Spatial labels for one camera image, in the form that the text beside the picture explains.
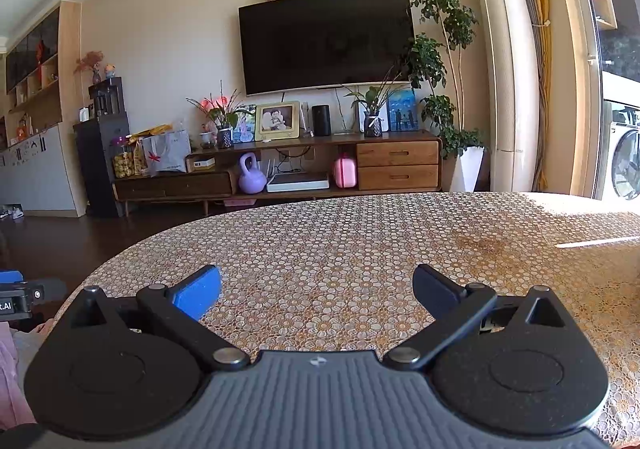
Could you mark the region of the white gift bag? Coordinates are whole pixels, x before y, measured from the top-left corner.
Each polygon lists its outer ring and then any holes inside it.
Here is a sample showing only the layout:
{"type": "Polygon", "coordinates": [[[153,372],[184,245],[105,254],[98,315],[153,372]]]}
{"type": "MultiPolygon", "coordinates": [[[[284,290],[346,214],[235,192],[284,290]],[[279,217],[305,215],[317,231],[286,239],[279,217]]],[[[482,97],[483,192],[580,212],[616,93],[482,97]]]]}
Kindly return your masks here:
{"type": "Polygon", "coordinates": [[[191,153],[187,130],[145,137],[142,147],[150,176],[163,172],[186,172],[186,157],[191,153]]]}

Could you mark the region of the lilac sweatshirt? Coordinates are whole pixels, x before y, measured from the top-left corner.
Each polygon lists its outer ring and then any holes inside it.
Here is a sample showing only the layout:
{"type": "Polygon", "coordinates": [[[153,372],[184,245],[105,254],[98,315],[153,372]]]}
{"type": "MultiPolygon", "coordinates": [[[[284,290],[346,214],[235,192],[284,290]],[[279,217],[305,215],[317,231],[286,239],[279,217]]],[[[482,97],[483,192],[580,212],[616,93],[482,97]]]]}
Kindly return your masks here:
{"type": "Polygon", "coordinates": [[[6,431],[17,425],[34,423],[35,418],[18,383],[18,353],[6,322],[1,324],[0,349],[0,424],[2,431],[6,431]]]}

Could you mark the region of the tall potted green plant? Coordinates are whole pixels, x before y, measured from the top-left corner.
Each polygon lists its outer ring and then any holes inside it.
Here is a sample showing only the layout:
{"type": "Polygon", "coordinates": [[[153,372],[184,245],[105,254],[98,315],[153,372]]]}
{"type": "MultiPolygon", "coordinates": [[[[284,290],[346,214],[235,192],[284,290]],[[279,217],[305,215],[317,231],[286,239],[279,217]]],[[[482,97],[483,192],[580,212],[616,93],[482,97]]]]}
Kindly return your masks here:
{"type": "Polygon", "coordinates": [[[465,127],[462,55],[475,39],[477,18],[461,0],[412,0],[422,24],[431,22],[440,37],[417,34],[405,59],[411,87],[424,90],[421,118],[440,139],[442,160],[451,173],[442,187],[452,192],[475,190],[485,148],[480,131],[465,127]]]}

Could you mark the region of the washing machine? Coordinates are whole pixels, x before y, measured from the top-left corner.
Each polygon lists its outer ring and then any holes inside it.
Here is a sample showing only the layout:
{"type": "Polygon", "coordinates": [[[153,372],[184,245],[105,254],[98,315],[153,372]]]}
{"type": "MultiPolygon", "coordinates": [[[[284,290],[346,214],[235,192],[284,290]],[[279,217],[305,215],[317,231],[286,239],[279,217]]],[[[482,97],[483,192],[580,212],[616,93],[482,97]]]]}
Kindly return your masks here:
{"type": "Polygon", "coordinates": [[[597,195],[639,207],[639,83],[602,73],[602,128],[597,195]]]}

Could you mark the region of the white flat box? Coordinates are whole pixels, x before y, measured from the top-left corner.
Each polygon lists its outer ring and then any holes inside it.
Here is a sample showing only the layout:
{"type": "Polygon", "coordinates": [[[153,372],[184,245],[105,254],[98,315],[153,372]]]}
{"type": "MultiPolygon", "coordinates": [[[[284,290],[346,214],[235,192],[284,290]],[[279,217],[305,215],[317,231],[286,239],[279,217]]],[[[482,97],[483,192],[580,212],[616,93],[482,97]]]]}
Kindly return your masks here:
{"type": "Polygon", "coordinates": [[[266,185],[268,194],[326,190],[330,188],[326,173],[279,173],[273,175],[266,185]]]}

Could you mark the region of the gold lace tablecloth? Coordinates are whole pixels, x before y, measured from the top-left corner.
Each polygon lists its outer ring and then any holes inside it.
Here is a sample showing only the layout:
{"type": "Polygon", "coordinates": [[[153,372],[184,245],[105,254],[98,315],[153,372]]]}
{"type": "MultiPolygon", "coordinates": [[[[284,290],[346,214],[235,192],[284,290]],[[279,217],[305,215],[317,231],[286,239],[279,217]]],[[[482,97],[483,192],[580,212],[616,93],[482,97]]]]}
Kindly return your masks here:
{"type": "Polygon", "coordinates": [[[111,296],[222,275],[204,325],[262,349],[384,353],[430,322],[411,279],[427,264],[501,295],[551,287],[608,369],[596,424],[615,447],[639,441],[639,212],[566,195],[377,195],[265,206],[153,235],[88,278],[111,296]]]}

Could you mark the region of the purple kettlebell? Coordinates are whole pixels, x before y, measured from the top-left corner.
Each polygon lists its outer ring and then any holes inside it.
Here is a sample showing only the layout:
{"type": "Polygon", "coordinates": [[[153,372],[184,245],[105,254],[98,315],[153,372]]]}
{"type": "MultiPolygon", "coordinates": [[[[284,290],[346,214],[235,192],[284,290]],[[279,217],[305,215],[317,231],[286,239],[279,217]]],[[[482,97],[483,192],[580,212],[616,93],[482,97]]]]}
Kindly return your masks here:
{"type": "Polygon", "coordinates": [[[266,175],[258,168],[257,158],[254,152],[247,152],[240,157],[240,176],[238,185],[247,195],[255,195],[262,192],[267,185],[266,175]]]}

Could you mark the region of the black cylindrical speaker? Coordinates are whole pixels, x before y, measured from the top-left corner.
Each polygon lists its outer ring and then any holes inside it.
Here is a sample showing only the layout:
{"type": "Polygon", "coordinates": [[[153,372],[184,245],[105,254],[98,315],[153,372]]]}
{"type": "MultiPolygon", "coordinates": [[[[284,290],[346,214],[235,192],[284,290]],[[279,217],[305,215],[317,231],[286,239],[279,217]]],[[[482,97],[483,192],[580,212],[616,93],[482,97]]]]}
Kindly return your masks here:
{"type": "Polygon", "coordinates": [[[311,108],[314,136],[326,137],[332,134],[331,114],[328,105],[316,105],[311,108]]]}

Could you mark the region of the wall mounted black television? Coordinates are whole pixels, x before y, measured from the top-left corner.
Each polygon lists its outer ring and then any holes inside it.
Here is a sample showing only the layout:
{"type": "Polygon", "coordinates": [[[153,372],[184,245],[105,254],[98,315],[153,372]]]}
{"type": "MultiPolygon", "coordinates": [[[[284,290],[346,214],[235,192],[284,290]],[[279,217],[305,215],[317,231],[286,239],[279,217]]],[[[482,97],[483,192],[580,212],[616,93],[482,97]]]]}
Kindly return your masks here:
{"type": "Polygon", "coordinates": [[[414,37],[410,0],[282,0],[239,9],[245,93],[393,79],[414,37]]]}

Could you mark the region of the long wooden TV cabinet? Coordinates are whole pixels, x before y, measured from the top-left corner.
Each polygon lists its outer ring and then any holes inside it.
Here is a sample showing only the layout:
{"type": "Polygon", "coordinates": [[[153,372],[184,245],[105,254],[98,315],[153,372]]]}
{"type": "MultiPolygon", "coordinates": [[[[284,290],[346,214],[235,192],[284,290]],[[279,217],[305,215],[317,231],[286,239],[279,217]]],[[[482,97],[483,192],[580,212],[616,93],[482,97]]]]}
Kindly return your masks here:
{"type": "Polygon", "coordinates": [[[128,212],[134,203],[220,201],[226,206],[245,206],[257,200],[296,200],[359,195],[402,194],[442,188],[442,144],[426,131],[388,132],[378,138],[361,134],[299,137],[273,142],[239,143],[229,149],[196,149],[186,157],[186,172],[136,175],[116,180],[116,200],[128,212]],[[240,157],[254,152],[267,183],[279,173],[326,173],[326,190],[268,194],[266,187],[255,195],[240,189],[240,157]],[[357,163],[357,186],[335,185],[334,161],[347,154],[357,163]]]}

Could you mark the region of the black cabinet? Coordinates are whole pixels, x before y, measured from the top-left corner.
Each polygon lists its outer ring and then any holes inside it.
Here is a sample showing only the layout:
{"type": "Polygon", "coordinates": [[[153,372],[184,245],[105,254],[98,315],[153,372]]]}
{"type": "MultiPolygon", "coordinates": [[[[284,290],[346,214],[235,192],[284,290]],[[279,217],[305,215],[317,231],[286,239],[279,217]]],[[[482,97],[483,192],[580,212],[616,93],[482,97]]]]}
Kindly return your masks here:
{"type": "Polygon", "coordinates": [[[88,213],[97,217],[122,217],[116,200],[112,157],[116,143],[129,134],[122,78],[113,76],[88,88],[89,105],[79,110],[73,126],[80,172],[88,199],[88,213]]]}

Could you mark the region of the jar of yellow snacks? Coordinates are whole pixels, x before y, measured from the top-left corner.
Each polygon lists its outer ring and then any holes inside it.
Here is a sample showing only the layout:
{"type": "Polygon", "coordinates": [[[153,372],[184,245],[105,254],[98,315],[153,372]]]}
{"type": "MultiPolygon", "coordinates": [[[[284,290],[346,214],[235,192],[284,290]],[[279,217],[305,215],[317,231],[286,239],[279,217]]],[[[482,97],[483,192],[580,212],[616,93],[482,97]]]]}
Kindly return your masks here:
{"type": "Polygon", "coordinates": [[[134,176],[134,158],[126,136],[118,136],[112,140],[112,164],[116,178],[134,176]]]}

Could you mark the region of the pink small case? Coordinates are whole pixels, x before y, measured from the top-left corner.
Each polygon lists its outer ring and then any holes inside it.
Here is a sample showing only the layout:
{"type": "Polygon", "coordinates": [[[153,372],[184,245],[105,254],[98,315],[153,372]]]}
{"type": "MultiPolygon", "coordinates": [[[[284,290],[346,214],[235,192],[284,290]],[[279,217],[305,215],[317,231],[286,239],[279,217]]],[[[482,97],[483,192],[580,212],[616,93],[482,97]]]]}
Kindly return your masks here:
{"type": "Polygon", "coordinates": [[[334,161],[332,174],[338,188],[350,189],[357,186],[357,163],[347,154],[342,154],[334,161]]]}

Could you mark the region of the small green vase plant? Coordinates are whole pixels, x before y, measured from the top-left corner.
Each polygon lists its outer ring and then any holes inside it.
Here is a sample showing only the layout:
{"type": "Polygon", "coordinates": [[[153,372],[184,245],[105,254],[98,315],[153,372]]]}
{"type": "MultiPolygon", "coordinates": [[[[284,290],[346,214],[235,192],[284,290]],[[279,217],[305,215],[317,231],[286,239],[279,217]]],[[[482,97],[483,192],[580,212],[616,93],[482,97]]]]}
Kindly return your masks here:
{"type": "Polygon", "coordinates": [[[363,135],[366,138],[382,136],[381,109],[388,102],[388,98],[397,91],[395,85],[400,74],[396,68],[390,66],[380,83],[371,85],[365,93],[359,88],[345,87],[346,97],[352,98],[352,103],[364,111],[363,135]]]}

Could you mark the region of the pink flower pot plant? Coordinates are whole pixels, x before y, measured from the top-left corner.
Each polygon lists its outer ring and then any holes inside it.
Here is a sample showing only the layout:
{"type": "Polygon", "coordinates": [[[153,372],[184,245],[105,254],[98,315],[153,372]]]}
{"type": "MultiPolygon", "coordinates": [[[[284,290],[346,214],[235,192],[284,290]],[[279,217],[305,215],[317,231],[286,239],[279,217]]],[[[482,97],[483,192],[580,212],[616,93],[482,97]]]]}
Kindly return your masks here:
{"type": "Polygon", "coordinates": [[[233,90],[230,95],[224,91],[224,84],[219,83],[219,96],[202,99],[186,98],[191,106],[201,111],[217,128],[216,146],[218,149],[229,149],[233,146],[233,130],[241,116],[252,113],[240,100],[240,92],[233,90]]]}

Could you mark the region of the gold framed photo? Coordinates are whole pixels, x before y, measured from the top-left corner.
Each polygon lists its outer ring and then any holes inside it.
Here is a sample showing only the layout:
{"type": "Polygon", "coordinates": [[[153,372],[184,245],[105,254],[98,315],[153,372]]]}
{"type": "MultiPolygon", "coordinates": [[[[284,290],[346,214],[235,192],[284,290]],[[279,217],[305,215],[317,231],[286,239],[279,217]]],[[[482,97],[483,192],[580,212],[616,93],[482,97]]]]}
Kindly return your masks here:
{"type": "Polygon", "coordinates": [[[298,138],[300,103],[260,105],[256,108],[255,138],[258,142],[298,138]]]}

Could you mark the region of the blue painting canvas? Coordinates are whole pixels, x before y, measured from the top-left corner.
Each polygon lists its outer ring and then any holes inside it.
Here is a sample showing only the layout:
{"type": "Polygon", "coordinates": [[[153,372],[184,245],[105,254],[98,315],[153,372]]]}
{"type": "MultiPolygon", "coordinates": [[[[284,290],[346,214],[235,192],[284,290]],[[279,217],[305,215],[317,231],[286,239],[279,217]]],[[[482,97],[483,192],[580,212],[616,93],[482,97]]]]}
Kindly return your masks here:
{"type": "Polygon", "coordinates": [[[418,106],[413,90],[399,90],[390,94],[387,109],[392,132],[413,132],[419,129],[418,106]]]}

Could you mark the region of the white standing air conditioner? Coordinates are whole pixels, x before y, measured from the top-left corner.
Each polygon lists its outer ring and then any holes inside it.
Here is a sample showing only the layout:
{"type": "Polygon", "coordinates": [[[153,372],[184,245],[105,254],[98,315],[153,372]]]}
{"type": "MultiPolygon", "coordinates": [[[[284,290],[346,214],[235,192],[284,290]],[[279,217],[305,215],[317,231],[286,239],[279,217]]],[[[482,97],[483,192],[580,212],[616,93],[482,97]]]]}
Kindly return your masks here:
{"type": "Polygon", "coordinates": [[[480,0],[490,95],[490,188],[533,189],[539,128],[538,59],[526,0],[480,0]]]}

